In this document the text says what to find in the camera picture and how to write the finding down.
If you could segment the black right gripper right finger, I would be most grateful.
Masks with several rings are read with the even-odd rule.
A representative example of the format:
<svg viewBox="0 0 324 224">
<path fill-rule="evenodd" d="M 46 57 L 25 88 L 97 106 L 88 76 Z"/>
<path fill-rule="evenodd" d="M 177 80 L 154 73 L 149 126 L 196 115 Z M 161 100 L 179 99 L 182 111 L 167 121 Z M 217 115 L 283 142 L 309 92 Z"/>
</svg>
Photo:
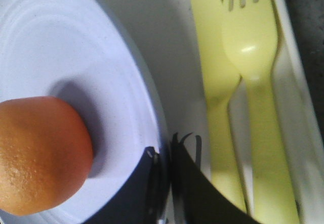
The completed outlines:
<svg viewBox="0 0 324 224">
<path fill-rule="evenodd" d="M 257 223 L 248 214 L 226 199 L 205 177 L 201 165 L 201 137 L 195 136 L 195 160 L 185 148 L 185 140 L 173 134 L 171 140 L 171 184 L 175 211 L 185 223 Z"/>
</svg>

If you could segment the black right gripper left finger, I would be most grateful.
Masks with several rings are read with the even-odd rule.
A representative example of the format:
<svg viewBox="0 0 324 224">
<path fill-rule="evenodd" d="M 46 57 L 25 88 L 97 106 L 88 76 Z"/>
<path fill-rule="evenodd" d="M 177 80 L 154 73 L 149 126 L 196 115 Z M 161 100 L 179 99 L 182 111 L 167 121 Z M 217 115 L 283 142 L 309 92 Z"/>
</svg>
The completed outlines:
<svg viewBox="0 0 324 224">
<path fill-rule="evenodd" d="M 127 181 L 86 223 L 167 223 L 169 190 L 160 154 L 147 147 Z"/>
</svg>

